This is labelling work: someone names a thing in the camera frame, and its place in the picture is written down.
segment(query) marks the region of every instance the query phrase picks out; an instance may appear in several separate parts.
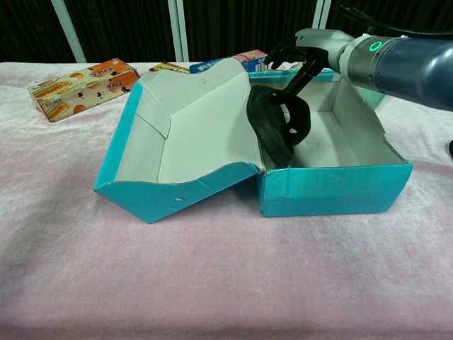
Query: black curtain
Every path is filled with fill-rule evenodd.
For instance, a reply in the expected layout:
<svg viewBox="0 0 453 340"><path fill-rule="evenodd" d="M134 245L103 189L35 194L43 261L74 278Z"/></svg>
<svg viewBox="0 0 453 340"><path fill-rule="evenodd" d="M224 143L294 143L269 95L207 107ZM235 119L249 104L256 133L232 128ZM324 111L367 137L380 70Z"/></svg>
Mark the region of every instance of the black curtain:
<svg viewBox="0 0 453 340"><path fill-rule="evenodd" d="M75 62L50 0L0 1L1 62Z"/></svg>
<svg viewBox="0 0 453 340"><path fill-rule="evenodd" d="M313 23L316 0L184 0L190 61L269 52Z"/></svg>
<svg viewBox="0 0 453 340"><path fill-rule="evenodd" d="M374 20L412 30L453 30L453 1L446 0L332 0L327 28L343 30L353 36L367 26L341 15L340 5L353 5ZM377 35L397 35L376 30Z"/></svg>
<svg viewBox="0 0 453 340"><path fill-rule="evenodd" d="M65 0L87 62L174 61L163 0Z"/></svg>

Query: pink tablecloth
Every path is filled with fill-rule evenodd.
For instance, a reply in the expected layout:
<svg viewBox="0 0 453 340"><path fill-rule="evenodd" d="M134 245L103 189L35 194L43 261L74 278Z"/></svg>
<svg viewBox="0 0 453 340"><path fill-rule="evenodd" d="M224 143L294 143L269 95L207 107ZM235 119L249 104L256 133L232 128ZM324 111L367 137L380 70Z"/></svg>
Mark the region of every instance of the pink tablecloth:
<svg viewBox="0 0 453 340"><path fill-rule="evenodd" d="M453 113L381 104L414 164L389 212L265 219L247 181L146 225L91 189L127 96L28 97L79 68L0 64L0 339L453 337Z"/></svg>

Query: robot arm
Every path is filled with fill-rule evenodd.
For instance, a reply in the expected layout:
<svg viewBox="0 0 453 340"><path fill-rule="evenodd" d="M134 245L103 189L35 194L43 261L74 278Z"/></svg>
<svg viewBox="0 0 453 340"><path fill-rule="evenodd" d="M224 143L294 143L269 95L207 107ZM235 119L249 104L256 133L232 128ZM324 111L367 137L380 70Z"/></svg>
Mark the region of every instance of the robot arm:
<svg viewBox="0 0 453 340"><path fill-rule="evenodd" d="M273 68L288 59L304 66L287 89L302 90L323 67L330 67L356 86L379 91L431 108L453 111L453 41L353 38L340 30L307 28L296 34L294 46L276 47L267 63Z"/></svg>

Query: black cable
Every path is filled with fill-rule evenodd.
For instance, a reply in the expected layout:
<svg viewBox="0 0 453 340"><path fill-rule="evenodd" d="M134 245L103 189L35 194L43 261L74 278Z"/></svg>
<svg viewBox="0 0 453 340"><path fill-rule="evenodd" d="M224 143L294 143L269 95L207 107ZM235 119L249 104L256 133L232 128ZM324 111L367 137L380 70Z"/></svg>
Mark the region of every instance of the black cable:
<svg viewBox="0 0 453 340"><path fill-rule="evenodd" d="M341 11L345 16L351 18L353 20L359 21L361 23L365 23L373 28L382 28L384 30L390 30L396 33L400 33L407 36L413 37L426 37L426 38L445 38L445 37L453 37L453 32L426 32L426 31L416 31L416 30L406 30L404 28L398 28L386 23L381 23L379 21L375 21L372 17L368 16L367 14L359 11L354 6L345 6L340 5Z"/></svg>

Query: open box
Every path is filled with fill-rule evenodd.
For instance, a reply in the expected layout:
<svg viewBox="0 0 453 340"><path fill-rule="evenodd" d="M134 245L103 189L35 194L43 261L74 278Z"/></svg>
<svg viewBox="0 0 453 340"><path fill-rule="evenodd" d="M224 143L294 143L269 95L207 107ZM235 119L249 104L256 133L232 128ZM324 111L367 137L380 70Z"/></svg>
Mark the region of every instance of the open box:
<svg viewBox="0 0 453 340"><path fill-rule="evenodd" d="M250 88L231 58L200 74L143 76L94 190L145 222L254 175L264 216L377 213L391 206L412 166L349 83L313 81L300 93L310 105L311 132L287 169L276 169L260 150L246 116Z"/></svg>

